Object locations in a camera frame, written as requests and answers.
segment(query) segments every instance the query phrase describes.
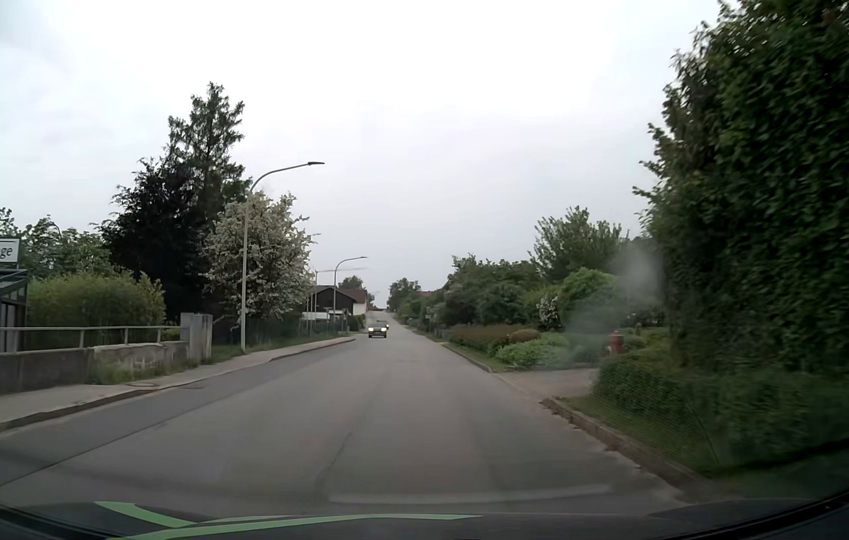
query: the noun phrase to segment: sidewalk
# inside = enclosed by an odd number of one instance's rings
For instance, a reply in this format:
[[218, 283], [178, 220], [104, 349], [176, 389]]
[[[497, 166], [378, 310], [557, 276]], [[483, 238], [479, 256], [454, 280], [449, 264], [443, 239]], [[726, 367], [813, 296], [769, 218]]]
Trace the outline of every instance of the sidewalk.
[[336, 337], [323, 341], [303, 343], [283, 349], [262, 350], [244, 356], [176, 374], [167, 374], [157, 378], [135, 380], [127, 384], [96, 385], [75, 384], [57, 386], [34, 392], [21, 392], [0, 396], [0, 432], [43, 422], [52, 418], [66, 416], [75, 412], [101, 407], [103, 405], [134, 398], [143, 394], [157, 392], [166, 388], [183, 387], [197, 381], [210, 379], [239, 369], [257, 366], [285, 357], [292, 357], [317, 349], [324, 349], [340, 343], [355, 341], [353, 337]]

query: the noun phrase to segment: road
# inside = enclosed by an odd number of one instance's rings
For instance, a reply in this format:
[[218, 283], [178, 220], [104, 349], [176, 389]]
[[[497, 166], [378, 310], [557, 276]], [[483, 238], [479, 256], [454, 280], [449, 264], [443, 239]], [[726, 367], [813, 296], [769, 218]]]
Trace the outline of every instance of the road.
[[359, 334], [0, 434], [0, 503], [15, 507], [647, 514], [678, 495], [394, 321], [387, 339]]

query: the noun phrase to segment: lamp pole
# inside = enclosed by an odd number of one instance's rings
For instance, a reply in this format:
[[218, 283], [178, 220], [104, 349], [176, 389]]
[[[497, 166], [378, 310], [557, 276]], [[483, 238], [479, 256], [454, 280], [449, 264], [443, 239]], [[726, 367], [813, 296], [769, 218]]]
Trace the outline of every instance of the lamp pole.
[[346, 263], [348, 261], [357, 261], [359, 259], [368, 259], [367, 256], [353, 256], [351, 258], [346, 258], [341, 262], [334, 265], [334, 282], [332, 285], [334, 286], [334, 294], [331, 295], [331, 313], [334, 315], [335, 319], [338, 317], [338, 266], [341, 266], [341, 263]]
[[255, 186], [258, 185], [258, 182], [262, 181], [262, 178], [268, 176], [269, 174], [280, 173], [282, 171], [287, 171], [291, 169], [297, 169], [298, 167], [307, 167], [307, 166], [323, 166], [325, 163], [323, 161], [309, 161], [307, 163], [302, 163], [300, 165], [293, 165], [290, 167], [284, 167], [282, 169], [274, 169], [273, 171], [268, 171], [263, 175], [257, 177], [257, 179], [250, 185], [248, 188], [248, 200], [245, 201], [245, 233], [244, 233], [244, 242], [242, 242], [241, 249], [241, 352], [247, 353], [248, 350], [245, 347], [245, 317], [248, 313], [248, 303], [247, 303], [247, 292], [248, 292], [248, 207], [251, 204], [251, 194], [255, 191]]

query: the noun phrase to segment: car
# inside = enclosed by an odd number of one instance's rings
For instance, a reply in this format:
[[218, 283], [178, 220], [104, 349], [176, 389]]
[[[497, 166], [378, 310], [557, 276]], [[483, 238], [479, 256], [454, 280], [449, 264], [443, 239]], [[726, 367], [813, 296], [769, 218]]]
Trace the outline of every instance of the car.
[[383, 321], [371, 321], [368, 325], [368, 338], [388, 338], [388, 324]]

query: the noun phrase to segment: white blossom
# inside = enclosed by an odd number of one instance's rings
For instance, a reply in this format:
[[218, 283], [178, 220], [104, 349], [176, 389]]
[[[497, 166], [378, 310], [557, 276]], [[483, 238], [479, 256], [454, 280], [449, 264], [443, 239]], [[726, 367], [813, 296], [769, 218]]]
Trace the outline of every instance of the white blossom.
[[248, 202], [231, 202], [204, 242], [210, 269], [204, 274], [208, 288], [219, 292], [232, 313], [241, 309], [241, 246], [244, 213], [248, 212], [248, 316], [282, 318], [298, 310], [311, 290], [308, 261], [311, 235], [294, 217], [295, 197], [271, 199], [261, 193]]

